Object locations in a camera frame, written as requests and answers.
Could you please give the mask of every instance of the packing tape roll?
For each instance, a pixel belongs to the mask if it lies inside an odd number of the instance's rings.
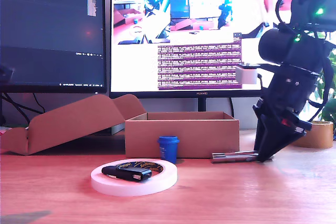
[[[105,166],[118,166],[128,162],[156,163],[163,167],[163,171],[143,182],[132,182],[123,179],[111,178],[101,173],[101,169]],[[109,196],[127,197],[155,194],[169,189],[176,183],[176,181],[177,167],[168,161],[158,159],[124,159],[101,165],[91,172],[91,185],[94,190]]]

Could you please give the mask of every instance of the computer monitor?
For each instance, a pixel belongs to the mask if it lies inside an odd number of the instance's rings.
[[[235,66],[263,63],[260,37],[277,27],[277,0],[111,0],[110,97],[258,97]],[[290,21],[291,0],[280,16]],[[258,70],[267,87],[273,74]]]
[[[0,92],[105,93],[104,20],[104,0],[0,0]]]

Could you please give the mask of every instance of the monitor stand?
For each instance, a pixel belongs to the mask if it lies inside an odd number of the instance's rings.
[[[206,111],[206,97],[197,98],[198,103],[198,111],[205,112]]]

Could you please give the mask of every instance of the black usb drive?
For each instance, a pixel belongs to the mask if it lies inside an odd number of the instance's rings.
[[[106,166],[103,167],[101,172],[108,176],[114,176],[116,178],[121,178],[129,181],[144,181],[152,176],[152,171],[147,168],[139,167],[116,167],[116,166]]]

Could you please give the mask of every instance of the blue plastic cup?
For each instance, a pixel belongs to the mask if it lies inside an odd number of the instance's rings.
[[[179,142],[177,136],[160,136],[158,143],[160,144],[161,159],[176,164],[177,144]]]

